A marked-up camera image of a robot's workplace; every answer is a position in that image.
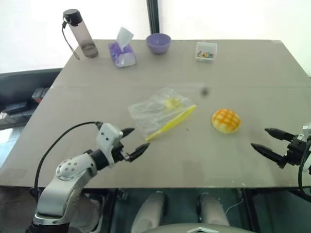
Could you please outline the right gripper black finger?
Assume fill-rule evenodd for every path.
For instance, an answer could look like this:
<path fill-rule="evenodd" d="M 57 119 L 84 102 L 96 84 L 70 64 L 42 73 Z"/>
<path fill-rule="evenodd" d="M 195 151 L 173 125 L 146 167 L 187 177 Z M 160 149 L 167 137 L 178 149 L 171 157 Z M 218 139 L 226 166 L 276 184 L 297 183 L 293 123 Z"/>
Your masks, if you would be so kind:
<path fill-rule="evenodd" d="M 251 143 L 251 146 L 261 155 L 264 157 L 272 160 L 273 162 L 277 163 L 279 166 L 284 165 L 283 157 L 275 152 L 273 152 L 270 148 L 256 143 Z"/>
<path fill-rule="evenodd" d="M 271 137 L 278 140 L 292 141 L 294 135 L 277 128 L 265 128 L 264 129 Z"/>

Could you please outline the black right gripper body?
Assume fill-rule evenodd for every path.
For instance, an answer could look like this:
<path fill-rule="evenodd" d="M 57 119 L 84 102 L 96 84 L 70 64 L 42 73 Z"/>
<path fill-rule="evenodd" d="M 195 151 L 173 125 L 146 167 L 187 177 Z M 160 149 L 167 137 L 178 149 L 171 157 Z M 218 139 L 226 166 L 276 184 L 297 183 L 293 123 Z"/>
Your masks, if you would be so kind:
<path fill-rule="evenodd" d="M 286 154 L 282 157 L 281 162 L 278 164 L 283 169 L 287 164 L 300 165 L 302 156 L 306 148 L 306 141 L 304 135 L 287 135 L 283 138 L 289 142 L 287 145 Z"/>

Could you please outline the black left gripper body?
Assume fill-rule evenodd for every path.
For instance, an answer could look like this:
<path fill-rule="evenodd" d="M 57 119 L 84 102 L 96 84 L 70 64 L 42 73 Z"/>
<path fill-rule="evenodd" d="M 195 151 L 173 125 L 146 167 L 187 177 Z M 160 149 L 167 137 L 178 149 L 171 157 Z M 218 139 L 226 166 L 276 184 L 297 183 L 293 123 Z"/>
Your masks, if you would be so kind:
<path fill-rule="evenodd" d="M 132 159 L 130 155 L 123 151 L 124 145 L 119 142 L 117 145 L 115 145 L 112 149 L 112 157 L 115 163 L 118 163 L 120 161 L 127 161 L 132 162 Z"/>

